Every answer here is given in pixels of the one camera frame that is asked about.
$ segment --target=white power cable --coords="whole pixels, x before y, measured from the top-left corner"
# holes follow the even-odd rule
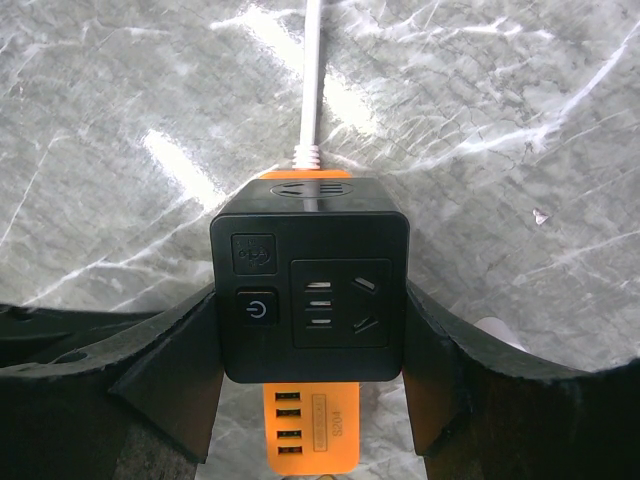
[[[294,170],[319,170],[320,151],[316,145],[318,70],[320,66],[320,23],[322,0],[307,0],[304,20],[304,69],[300,144],[295,148]]]

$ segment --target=power button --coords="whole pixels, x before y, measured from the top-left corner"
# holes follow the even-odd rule
[[[245,325],[278,323],[278,296],[265,290],[241,290],[236,295],[238,315]]]

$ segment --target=cable strain relief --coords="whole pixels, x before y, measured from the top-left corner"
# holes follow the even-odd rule
[[[317,145],[298,145],[293,157],[294,170],[320,170],[320,149]]]

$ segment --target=black holder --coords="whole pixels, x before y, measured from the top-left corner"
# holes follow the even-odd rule
[[[223,377],[215,301],[210,286],[155,315],[0,306],[0,476],[192,478]],[[638,361],[547,362],[410,284],[403,376],[430,480],[640,478]]]

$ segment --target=socket hole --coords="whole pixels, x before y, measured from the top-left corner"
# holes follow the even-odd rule
[[[308,292],[321,292],[331,289],[331,282],[309,282],[305,285],[305,290]]]
[[[369,293],[373,293],[376,291],[376,284],[373,282],[370,282],[366,278],[357,277],[353,281],[357,286],[364,288]]]
[[[331,300],[312,300],[309,302],[310,308],[331,308]]]
[[[329,318],[314,318],[309,321],[307,327],[311,328],[331,328],[331,319]]]
[[[358,333],[364,332],[367,328],[373,327],[374,325],[377,325],[377,324],[378,324],[378,321],[374,317],[367,317],[361,322],[355,323],[353,325],[353,333],[357,335]]]

